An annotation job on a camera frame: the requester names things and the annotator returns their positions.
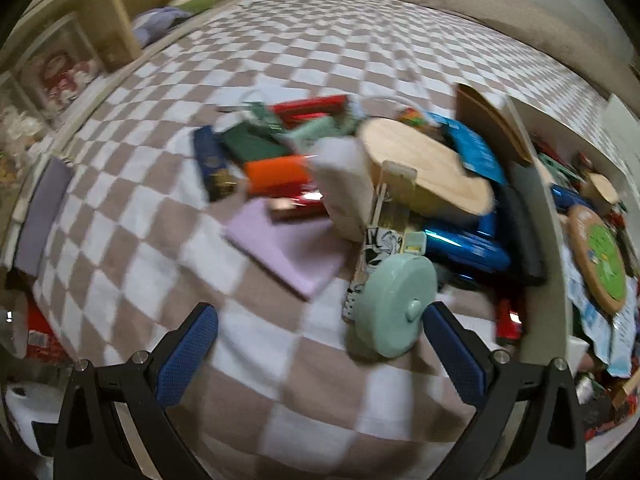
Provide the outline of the mint green round tape measure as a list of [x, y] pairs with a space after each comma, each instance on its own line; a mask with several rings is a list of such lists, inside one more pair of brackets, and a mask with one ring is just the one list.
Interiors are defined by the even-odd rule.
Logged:
[[385, 359], [407, 353], [420, 334], [420, 318], [437, 295], [430, 260], [391, 255], [363, 285], [354, 305], [355, 330], [365, 346]]

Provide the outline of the white cardboard clutter tray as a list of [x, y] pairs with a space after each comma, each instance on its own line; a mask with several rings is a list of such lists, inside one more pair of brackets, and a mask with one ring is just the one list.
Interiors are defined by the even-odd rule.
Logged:
[[[639, 248], [639, 199], [623, 172], [622, 162], [562, 122], [518, 99], [507, 96], [502, 114], [524, 139], [529, 153], [533, 153], [533, 138], [538, 136], [564, 160], [578, 153], [585, 154], [594, 163], [596, 173], [612, 184], [626, 205], [631, 243], [634, 249]], [[548, 270], [547, 283], [527, 293], [527, 334], [521, 346], [521, 358], [527, 363], [546, 364], [562, 356], [576, 373], [586, 351], [573, 336], [574, 323], [582, 319], [580, 315], [585, 313], [598, 330], [627, 319], [623, 311], [613, 316], [609, 316], [608, 311], [601, 312], [596, 300], [588, 300], [590, 292], [602, 296], [606, 304], [618, 306], [622, 300], [633, 304], [630, 278], [624, 273], [620, 260], [611, 260], [620, 251], [614, 247], [614, 238], [604, 234], [604, 223], [597, 214], [584, 206], [574, 206], [567, 220], [562, 221], [555, 209], [551, 185], [541, 177], [536, 165], [525, 168], [514, 162], [510, 171], [514, 186], [535, 216]]]

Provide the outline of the checkered brown white bedsheet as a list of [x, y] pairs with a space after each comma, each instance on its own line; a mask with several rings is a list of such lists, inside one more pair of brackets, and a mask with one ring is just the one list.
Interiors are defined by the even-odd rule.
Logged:
[[224, 479], [425, 479], [460, 436], [463, 404], [426, 341], [388, 362], [347, 353], [336, 271], [299, 298], [229, 245], [242, 194], [209, 203], [193, 157], [224, 108], [351, 93], [448, 115], [464, 81], [538, 107], [616, 158], [605, 99], [553, 58], [492, 29], [393, 0], [262, 0], [153, 56], [76, 134], [76, 174], [34, 294], [73, 358], [119, 363], [201, 301], [214, 348], [170, 417]]

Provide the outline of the round cork green coaster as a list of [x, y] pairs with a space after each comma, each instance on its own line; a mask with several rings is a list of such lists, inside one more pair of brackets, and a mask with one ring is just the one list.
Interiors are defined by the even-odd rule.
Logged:
[[590, 208], [571, 206], [567, 234], [588, 292], [598, 306], [614, 316], [627, 297], [626, 272], [620, 248], [604, 221]]

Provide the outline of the lilac flat pouch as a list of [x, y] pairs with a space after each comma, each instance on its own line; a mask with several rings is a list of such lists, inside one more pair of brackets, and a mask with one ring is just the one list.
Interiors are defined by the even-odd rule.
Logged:
[[274, 220], [265, 198], [243, 205], [224, 236], [305, 299], [317, 296], [335, 278], [352, 251], [329, 218]]

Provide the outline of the large round wooden block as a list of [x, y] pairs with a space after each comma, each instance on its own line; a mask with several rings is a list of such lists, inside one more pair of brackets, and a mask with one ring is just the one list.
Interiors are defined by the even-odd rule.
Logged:
[[357, 130], [369, 159], [372, 180], [390, 160], [416, 170], [411, 209], [423, 217], [471, 224], [489, 214], [495, 197], [489, 182], [470, 177], [458, 154], [426, 134], [388, 118], [370, 118]]

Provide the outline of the navy blue lighter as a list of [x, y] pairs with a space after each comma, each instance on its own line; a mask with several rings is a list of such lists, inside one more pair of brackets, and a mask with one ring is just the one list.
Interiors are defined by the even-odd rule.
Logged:
[[204, 126], [194, 130], [192, 145], [208, 199], [216, 202], [233, 194], [236, 180], [232, 176], [224, 150], [212, 127]]

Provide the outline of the purple notebook on bed edge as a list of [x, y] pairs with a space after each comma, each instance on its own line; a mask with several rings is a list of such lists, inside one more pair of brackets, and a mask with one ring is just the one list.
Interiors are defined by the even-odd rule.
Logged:
[[52, 224], [73, 176], [73, 168], [62, 159], [49, 159], [29, 202], [13, 260], [15, 269], [30, 276], [38, 274]]

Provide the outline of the blue plastic packet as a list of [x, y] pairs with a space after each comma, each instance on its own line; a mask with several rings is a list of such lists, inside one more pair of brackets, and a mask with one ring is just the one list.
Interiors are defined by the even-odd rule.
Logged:
[[440, 132], [458, 153], [465, 170], [489, 181], [505, 185], [506, 176], [485, 140], [457, 119], [432, 112], [427, 117], [439, 125]]

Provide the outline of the orange rectangular lighter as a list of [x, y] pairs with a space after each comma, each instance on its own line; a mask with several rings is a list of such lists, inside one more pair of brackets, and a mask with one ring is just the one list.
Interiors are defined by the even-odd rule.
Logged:
[[259, 196], [285, 196], [309, 184], [307, 159], [302, 155], [254, 160], [243, 165], [247, 192]]

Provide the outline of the oval wooden box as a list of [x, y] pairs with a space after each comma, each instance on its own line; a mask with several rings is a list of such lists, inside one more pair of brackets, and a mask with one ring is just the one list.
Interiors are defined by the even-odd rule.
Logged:
[[582, 196], [590, 200], [600, 216], [606, 216], [619, 202], [616, 189], [603, 174], [588, 172], [582, 185]]

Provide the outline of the dark green flat case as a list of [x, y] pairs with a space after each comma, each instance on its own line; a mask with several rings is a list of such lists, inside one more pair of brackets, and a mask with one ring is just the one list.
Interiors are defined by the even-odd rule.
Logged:
[[265, 128], [251, 122], [238, 122], [221, 131], [219, 139], [231, 159], [241, 165], [293, 154], [286, 146], [274, 140]]

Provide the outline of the framed doll picture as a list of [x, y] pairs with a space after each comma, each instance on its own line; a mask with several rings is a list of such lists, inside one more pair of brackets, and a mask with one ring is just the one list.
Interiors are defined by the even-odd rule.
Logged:
[[18, 58], [14, 74], [51, 125], [104, 72], [99, 55], [75, 13], [59, 18]]

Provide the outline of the purple plush toy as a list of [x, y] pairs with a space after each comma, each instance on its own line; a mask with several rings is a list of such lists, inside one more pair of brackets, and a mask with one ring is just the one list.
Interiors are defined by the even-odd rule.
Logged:
[[163, 6], [139, 14], [132, 21], [134, 38], [137, 39], [140, 47], [146, 48], [153, 42], [163, 38], [174, 26], [190, 18], [190, 12], [175, 8], [174, 6]]

